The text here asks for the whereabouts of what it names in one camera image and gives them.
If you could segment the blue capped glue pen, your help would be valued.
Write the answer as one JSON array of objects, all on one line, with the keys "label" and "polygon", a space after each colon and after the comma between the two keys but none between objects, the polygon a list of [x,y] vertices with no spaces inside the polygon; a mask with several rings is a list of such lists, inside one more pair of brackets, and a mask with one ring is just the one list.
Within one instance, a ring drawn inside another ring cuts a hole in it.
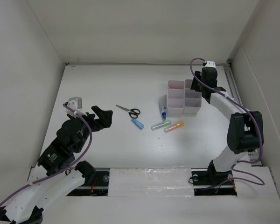
[{"label": "blue capped glue pen", "polygon": [[166,118],[167,118],[166,96],[161,96],[159,98],[158,105],[159,105],[159,110],[160,110],[162,119],[166,120]]}]

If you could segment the orange capped marker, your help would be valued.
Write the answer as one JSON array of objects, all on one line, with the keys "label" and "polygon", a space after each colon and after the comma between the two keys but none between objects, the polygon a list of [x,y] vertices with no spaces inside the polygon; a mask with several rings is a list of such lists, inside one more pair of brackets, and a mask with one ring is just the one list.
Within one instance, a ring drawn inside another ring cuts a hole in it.
[{"label": "orange capped marker", "polygon": [[177,128],[182,127],[183,125],[184,125],[184,122],[183,122],[183,121],[180,121],[180,122],[177,122],[177,123],[175,123],[175,124],[172,124],[172,125],[170,125],[170,126],[168,126],[168,127],[166,127],[166,128],[164,129],[164,133],[171,132],[171,131],[173,131],[173,130],[175,130],[175,129],[177,129]]}]

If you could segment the green highlighter marker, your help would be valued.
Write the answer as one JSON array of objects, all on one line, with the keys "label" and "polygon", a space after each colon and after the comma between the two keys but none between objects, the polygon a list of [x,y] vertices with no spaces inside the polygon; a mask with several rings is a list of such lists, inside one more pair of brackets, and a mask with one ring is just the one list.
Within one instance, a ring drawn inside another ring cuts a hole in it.
[{"label": "green highlighter marker", "polygon": [[169,126],[171,125],[171,120],[164,120],[162,121],[161,123],[158,123],[158,124],[155,124],[155,125],[152,125],[151,126],[151,130],[154,131],[154,130],[157,130],[157,129],[160,129],[160,128],[163,128],[163,127],[166,127],[166,126]]}]

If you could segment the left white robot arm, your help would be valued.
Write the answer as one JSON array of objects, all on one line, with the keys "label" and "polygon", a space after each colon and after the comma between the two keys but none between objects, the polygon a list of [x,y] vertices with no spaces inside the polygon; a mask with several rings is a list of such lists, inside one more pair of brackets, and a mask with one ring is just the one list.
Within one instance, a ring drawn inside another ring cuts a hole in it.
[{"label": "left white robot arm", "polygon": [[40,224],[42,213],[57,198],[83,184],[96,184],[96,169],[82,157],[91,146],[92,134],[111,127],[113,111],[92,106],[90,114],[69,103],[63,106],[69,119],[41,154],[27,184],[0,203],[0,221]]}]

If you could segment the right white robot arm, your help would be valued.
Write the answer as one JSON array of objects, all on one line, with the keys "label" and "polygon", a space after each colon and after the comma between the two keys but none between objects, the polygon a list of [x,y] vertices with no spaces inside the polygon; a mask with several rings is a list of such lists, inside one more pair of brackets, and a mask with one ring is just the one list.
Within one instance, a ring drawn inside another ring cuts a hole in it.
[{"label": "right white robot arm", "polygon": [[206,174],[199,180],[207,182],[208,187],[215,188],[227,181],[233,181],[235,166],[243,163],[247,152],[258,150],[261,160],[263,155],[263,118],[259,111],[249,111],[232,99],[223,87],[217,86],[217,70],[204,66],[201,71],[193,71],[191,89],[201,93],[202,97],[217,108],[229,121],[227,146],[221,154],[213,159]]}]

